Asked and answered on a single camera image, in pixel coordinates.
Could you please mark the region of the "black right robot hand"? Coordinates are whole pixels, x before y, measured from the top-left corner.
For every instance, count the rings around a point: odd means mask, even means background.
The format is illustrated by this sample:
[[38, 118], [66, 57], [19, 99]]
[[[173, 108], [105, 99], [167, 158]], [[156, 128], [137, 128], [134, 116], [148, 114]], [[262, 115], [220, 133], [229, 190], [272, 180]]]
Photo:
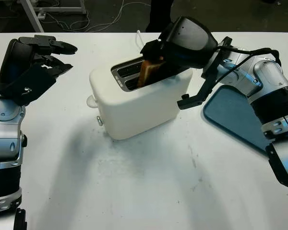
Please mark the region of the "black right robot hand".
[[206, 26], [192, 17], [179, 17], [170, 23], [158, 39], [147, 42], [141, 50], [145, 60], [160, 57], [180, 67], [202, 69], [214, 54], [218, 42]]

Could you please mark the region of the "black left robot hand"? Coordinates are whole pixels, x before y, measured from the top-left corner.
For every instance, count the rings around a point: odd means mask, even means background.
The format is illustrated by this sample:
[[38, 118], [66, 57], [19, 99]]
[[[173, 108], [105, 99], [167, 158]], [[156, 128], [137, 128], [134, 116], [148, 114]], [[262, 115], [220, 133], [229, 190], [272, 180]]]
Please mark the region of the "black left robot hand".
[[58, 41], [54, 36], [34, 35], [34, 37], [19, 37], [9, 42], [1, 69], [0, 83], [11, 83], [20, 77], [34, 64], [60, 69], [55, 76], [72, 68], [52, 54], [74, 55], [78, 48], [72, 44]]

